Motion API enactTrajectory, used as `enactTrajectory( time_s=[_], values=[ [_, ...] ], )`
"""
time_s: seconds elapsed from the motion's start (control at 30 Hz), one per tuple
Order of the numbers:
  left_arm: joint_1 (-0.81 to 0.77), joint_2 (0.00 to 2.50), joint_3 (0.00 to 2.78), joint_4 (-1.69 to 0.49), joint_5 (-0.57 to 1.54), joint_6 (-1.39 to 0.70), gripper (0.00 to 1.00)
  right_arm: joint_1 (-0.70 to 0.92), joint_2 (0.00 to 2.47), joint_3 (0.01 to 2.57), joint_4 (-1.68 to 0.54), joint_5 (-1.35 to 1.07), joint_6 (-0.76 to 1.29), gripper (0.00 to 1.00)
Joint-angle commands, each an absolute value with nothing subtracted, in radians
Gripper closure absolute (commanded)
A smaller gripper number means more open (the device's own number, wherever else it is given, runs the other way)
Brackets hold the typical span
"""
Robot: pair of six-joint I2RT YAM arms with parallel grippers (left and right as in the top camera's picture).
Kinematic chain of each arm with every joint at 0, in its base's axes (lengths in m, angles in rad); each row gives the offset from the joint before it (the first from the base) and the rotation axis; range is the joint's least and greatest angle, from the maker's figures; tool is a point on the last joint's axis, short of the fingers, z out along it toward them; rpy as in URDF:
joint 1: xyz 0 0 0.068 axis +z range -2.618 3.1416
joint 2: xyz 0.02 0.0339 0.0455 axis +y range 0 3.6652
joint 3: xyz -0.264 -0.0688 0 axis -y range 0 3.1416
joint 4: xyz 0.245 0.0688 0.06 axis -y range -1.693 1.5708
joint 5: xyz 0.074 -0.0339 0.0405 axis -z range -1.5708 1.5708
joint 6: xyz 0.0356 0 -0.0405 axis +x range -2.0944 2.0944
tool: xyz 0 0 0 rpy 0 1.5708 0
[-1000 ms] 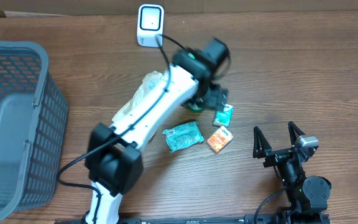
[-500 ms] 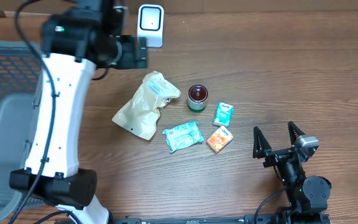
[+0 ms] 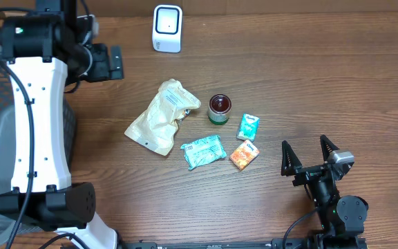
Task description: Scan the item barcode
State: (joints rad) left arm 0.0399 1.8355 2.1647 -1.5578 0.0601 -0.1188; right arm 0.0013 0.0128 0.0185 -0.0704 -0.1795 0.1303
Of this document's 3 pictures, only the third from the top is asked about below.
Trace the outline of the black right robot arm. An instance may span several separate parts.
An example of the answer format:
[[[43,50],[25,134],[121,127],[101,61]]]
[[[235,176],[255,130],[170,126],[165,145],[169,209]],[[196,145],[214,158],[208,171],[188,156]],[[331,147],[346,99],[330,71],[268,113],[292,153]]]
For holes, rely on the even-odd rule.
[[[286,248],[366,248],[366,240],[359,237],[364,232],[364,222],[369,205],[359,196],[341,196],[337,189],[340,181],[354,165],[354,155],[339,149],[325,135],[320,137],[324,163],[304,167],[291,145],[283,141],[281,174],[293,176],[293,186],[302,185],[314,204],[314,209],[293,222],[274,246]],[[289,238],[292,229],[313,214],[319,216],[320,230],[308,232],[303,239]]]

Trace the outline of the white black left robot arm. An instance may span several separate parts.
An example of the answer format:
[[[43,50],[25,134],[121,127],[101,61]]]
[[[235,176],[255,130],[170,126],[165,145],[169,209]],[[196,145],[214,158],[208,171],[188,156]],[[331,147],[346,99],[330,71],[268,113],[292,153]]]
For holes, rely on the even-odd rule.
[[[78,248],[119,248],[120,236],[96,213],[91,183],[74,183],[65,152],[64,89],[124,77],[120,49],[93,42],[95,18],[76,1],[38,1],[0,27],[0,66],[15,104],[15,168],[0,214]]]

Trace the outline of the teal Kleenex tissue pack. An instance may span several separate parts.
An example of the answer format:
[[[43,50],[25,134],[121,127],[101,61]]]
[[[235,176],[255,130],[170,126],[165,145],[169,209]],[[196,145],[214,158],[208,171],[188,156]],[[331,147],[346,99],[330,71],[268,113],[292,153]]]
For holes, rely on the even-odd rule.
[[[250,140],[251,142],[254,142],[259,124],[259,117],[244,113],[236,133],[237,139]]]

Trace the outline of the jar with dark red lid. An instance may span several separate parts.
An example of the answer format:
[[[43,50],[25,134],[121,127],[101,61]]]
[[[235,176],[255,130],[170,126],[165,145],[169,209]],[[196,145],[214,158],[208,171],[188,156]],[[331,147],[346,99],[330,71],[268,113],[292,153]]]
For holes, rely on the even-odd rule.
[[[231,112],[232,104],[228,96],[216,94],[209,100],[208,117],[215,125],[224,125]]]

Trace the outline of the orange Kleenex tissue pack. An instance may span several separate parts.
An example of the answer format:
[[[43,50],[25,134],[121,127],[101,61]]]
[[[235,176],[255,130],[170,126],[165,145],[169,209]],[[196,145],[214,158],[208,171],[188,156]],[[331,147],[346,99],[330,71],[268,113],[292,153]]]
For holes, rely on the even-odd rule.
[[[230,156],[230,160],[240,170],[244,170],[258,155],[259,149],[250,140],[245,140]]]

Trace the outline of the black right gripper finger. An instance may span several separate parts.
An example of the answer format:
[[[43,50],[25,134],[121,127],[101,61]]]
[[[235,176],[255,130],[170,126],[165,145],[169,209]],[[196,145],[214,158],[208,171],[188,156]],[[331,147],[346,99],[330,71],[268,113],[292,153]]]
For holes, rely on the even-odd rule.
[[[281,175],[282,176],[292,176],[299,172],[303,167],[302,163],[294,153],[291,145],[284,140],[281,144],[282,146],[282,165],[281,165]]]
[[[328,160],[328,157],[332,151],[339,150],[339,148],[330,139],[328,139],[326,135],[321,135],[320,143],[324,161]]]

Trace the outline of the green wet wipes pack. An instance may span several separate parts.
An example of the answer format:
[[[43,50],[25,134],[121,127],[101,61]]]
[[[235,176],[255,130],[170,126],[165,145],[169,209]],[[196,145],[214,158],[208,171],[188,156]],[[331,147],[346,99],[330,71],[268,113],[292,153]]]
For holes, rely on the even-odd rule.
[[[207,136],[183,144],[180,148],[184,151],[184,158],[189,165],[189,170],[208,165],[227,156],[219,135]]]

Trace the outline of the beige paper pouch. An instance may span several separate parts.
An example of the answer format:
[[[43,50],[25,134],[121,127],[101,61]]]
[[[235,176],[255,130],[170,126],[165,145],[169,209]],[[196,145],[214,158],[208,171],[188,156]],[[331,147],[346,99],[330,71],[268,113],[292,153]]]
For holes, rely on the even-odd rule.
[[[124,135],[147,149],[166,156],[174,146],[179,123],[201,101],[183,88],[180,81],[163,82],[147,109],[126,129]]]

